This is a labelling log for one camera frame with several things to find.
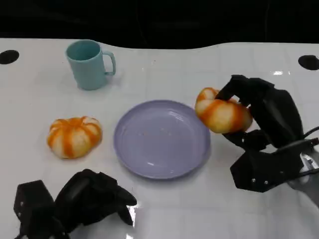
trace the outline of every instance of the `purple plate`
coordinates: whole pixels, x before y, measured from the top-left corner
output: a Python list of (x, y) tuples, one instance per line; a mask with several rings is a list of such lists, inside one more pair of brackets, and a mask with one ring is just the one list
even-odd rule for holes
[(203, 164), (210, 152), (210, 133), (192, 108), (174, 101), (150, 101), (120, 119), (114, 148), (132, 172), (170, 179)]

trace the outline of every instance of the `teal mug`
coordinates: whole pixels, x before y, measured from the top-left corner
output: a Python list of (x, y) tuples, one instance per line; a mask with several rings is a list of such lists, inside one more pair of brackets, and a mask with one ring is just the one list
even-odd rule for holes
[[(111, 58), (113, 71), (105, 72), (103, 55)], [(116, 72), (115, 58), (112, 52), (101, 49), (92, 40), (79, 40), (68, 46), (66, 57), (71, 65), (78, 86), (84, 90), (96, 90), (107, 83), (106, 76)]]

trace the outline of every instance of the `table surface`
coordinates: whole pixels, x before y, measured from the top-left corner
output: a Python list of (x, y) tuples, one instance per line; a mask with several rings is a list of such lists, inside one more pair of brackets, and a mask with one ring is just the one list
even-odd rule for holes
[[(319, 73), (302, 68), (298, 58), (318, 55), (319, 45), (227, 43), (191, 50), (102, 45), (114, 53), (118, 71), (104, 88), (83, 91), (64, 55), (73, 41), (0, 39), (0, 52), (20, 53), (16, 62), (0, 65), (1, 238), (18, 234), (12, 209), (18, 184), (41, 179), (55, 198), (85, 168), (115, 177), (139, 203), (130, 208), (134, 227), (112, 215), (78, 228), (73, 239), (318, 238), (318, 208), (302, 193), (286, 184), (263, 194), (236, 189), (229, 167), (243, 150), (221, 135), (211, 134), (212, 155), (203, 167), (173, 181), (130, 173), (119, 163), (112, 137), (120, 117), (136, 104), (170, 99), (193, 107), (202, 88), (222, 88), (232, 74), (288, 90), (307, 131), (319, 125)], [(46, 145), (50, 124), (83, 115), (101, 122), (103, 141), (84, 158), (58, 159)]]

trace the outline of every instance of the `orange striped bun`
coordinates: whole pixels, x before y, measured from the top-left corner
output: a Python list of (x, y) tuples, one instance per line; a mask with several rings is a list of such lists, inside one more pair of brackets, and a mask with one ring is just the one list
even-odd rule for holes
[(100, 123), (90, 117), (57, 119), (50, 127), (47, 143), (60, 158), (85, 155), (102, 138)]
[(218, 92), (205, 88), (199, 93), (195, 105), (197, 116), (215, 133), (246, 131), (253, 121), (248, 109), (234, 99), (216, 100)]

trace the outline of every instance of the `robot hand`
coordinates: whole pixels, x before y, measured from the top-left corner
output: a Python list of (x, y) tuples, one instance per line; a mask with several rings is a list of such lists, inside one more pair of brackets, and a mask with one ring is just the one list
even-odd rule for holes
[[(229, 100), (233, 96), (237, 96), (239, 102), (249, 109), (260, 127), (251, 132), (224, 134), (229, 141), (245, 150), (230, 168), (237, 188), (265, 192), (284, 182), (319, 172), (313, 163), (304, 159), (310, 153), (309, 157), (315, 155), (316, 159), (319, 158), (314, 150), (314, 146), (319, 144), (318, 138), (305, 139), (319, 128), (303, 133), (298, 109), (287, 91), (277, 90), (274, 84), (260, 78), (233, 75), (216, 99)], [(261, 152), (268, 144), (277, 150)], [(298, 182), (290, 185), (308, 191), (305, 183)]]

